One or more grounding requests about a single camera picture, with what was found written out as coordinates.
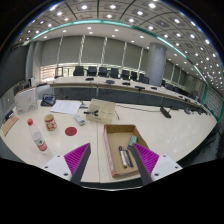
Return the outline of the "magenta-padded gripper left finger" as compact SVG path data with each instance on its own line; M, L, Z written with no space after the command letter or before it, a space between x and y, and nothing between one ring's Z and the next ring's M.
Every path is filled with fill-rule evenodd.
M56 155L42 169L79 185L91 154L91 145L84 144L66 155Z

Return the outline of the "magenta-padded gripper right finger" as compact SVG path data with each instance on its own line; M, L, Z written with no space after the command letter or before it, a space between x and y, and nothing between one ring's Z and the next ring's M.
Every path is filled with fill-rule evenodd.
M143 185L150 184L182 169L168 155L158 155L138 144L133 145L132 154L138 166Z

